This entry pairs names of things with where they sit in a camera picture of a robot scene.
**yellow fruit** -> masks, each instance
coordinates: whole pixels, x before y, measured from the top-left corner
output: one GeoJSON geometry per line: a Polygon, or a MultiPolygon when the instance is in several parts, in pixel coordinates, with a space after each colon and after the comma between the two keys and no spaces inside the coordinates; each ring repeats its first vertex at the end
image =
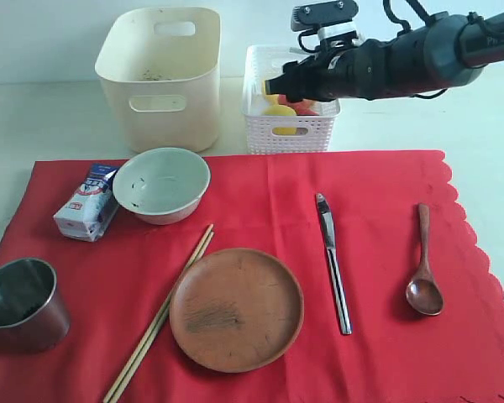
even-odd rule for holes
{"type": "MultiPolygon", "coordinates": [[[[285,105],[272,105],[264,110],[262,114],[266,116],[296,116],[297,112],[285,105]]],[[[279,136],[294,136],[297,134],[297,128],[273,128],[272,133],[279,136]]]]}
{"type": "Polygon", "coordinates": [[[278,103],[278,94],[267,95],[267,90],[265,89],[265,80],[261,82],[261,94],[269,104],[276,105],[278,103]]]}

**knife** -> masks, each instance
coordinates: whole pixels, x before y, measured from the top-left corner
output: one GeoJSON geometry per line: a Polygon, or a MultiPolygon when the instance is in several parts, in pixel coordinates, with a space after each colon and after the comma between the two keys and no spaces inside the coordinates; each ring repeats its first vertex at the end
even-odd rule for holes
{"type": "Polygon", "coordinates": [[[319,221],[321,222],[325,249],[327,250],[328,267],[330,268],[330,278],[333,282],[340,330],[342,334],[351,334],[353,331],[351,329],[351,321],[349,320],[349,310],[347,308],[347,301],[345,300],[342,275],[339,272],[338,259],[336,258],[333,214],[330,212],[327,200],[321,193],[316,195],[316,203],[318,205],[319,221]]]}

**black cable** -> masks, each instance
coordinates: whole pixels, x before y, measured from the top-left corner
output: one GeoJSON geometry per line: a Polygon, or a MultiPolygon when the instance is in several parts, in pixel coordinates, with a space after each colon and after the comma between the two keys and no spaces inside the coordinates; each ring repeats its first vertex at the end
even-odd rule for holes
{"type": "Polygon", "coordinates": [[[496,32],[494,29],[490,28],[484,18],[478,15],[478,13],[469,13],[468,19],[469,24],[477,24],[481,31],[489,38],[504,40],[504,33],[496,32]]]}
{"type": "Polygon", "coordinates": [[[383,0],[383,8],[385,9],[386,16],[392,23],[400,24],[402,26],[403,33],[411,32],[411,25],[409,22],[406,19],[399,19],[392,11],[390,0],[383,0]]]}
{"type": "Polygon", "coordinates": [[[435,99],[435,98],[438,98],[440,97],[441,95],[443,95],[446,91],[448,90],[448,88],[444,89],[444,90],[440,90],[439,92],[435,92],[433,95],[420,95],[420,94],[414,94],[414,95],[411,95],[409,98],[418,98],[418,99],[435,99]]]}
{"type": "Polygon", "coordinates": [[[315,35],[315,34],[316,34],[316,32],[313,29],[310,29],[308,31],[302,31],[299,34],[299,36],[297,36],[297,41],[298,41],[299,46],[301,47],[301,49],[304,50],[305,52],[311,53],[313,55],[316,53],[316,51],[315,50],[310,50],[306,46],[304,46],[304,44],[302,42],[302,37],[304,37],[304,36],[312,36],[312,35],[315,35]]]}
{"type": "Polygon", "coordinates": [[[431,17],[429,16],[423,5],[420,4],[418,0],[406,0],[406,2],[409,4],[409,6],[411,6],[412,11],[414,11],[426,25],[429,25],[431,17]]]}

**white table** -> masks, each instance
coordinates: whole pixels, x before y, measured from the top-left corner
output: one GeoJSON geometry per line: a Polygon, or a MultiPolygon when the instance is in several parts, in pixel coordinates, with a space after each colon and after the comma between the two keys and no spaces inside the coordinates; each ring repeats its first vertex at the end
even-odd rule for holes
{"type": "MultiPolygon", "coordinates": [[[[223,127],[205,154],[246,154],[242,79],[222,80],[223,127]]],[[[433,101],[343,100],[331,150],[442,149],[478,245],[504,287],[504,65],[433,101]]],[[[36,160],[126,158],[97,81],[0,86],[0,238],[36,160]]]]}

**white bowl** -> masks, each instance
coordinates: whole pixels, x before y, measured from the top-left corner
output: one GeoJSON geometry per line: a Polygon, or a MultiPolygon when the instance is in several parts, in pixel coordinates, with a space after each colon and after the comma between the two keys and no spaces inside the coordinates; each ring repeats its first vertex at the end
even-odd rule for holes
{"type": "Polygon", "coordinates": [[[116,174],[118,203],[143,221],[166,225],[196,210],[209,186],[211,171],[187,149],[152,149],[127,161],[116,174]]]}

